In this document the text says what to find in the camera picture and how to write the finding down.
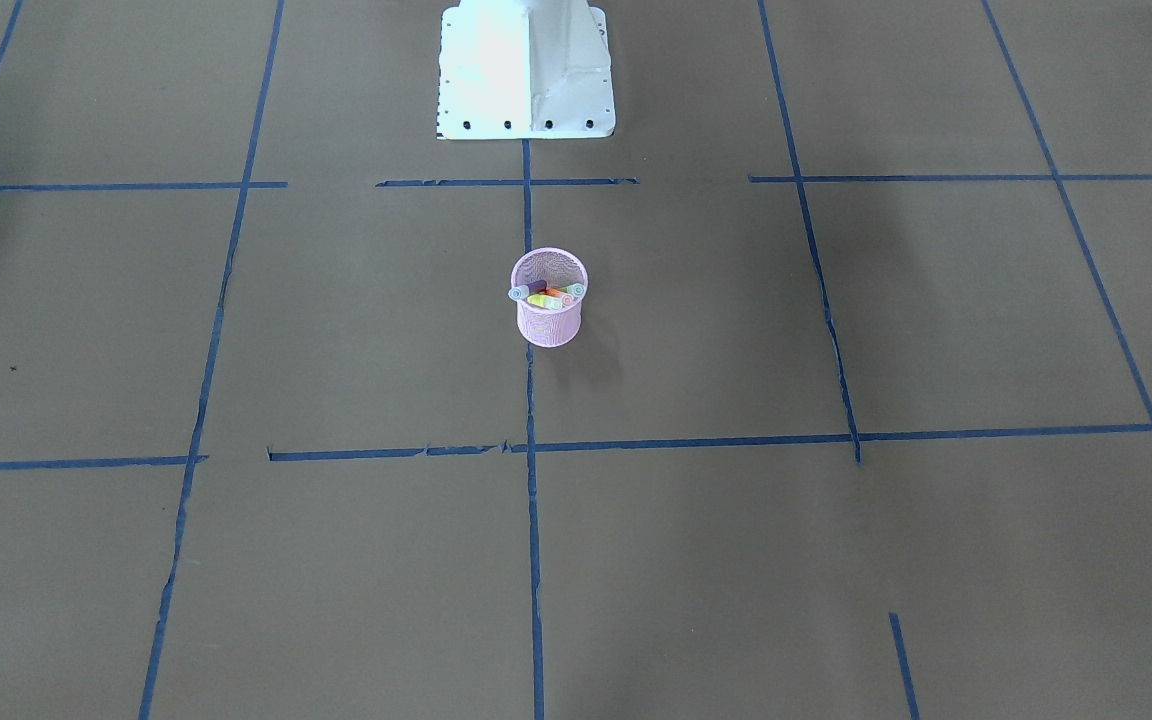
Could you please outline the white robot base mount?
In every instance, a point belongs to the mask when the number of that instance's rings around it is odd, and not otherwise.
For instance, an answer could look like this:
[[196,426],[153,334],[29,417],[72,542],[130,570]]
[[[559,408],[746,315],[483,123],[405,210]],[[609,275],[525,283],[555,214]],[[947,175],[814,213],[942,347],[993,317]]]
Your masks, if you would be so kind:
[[461,1],[439,28],[439,141],[613,135],[611,41],[599,6]]

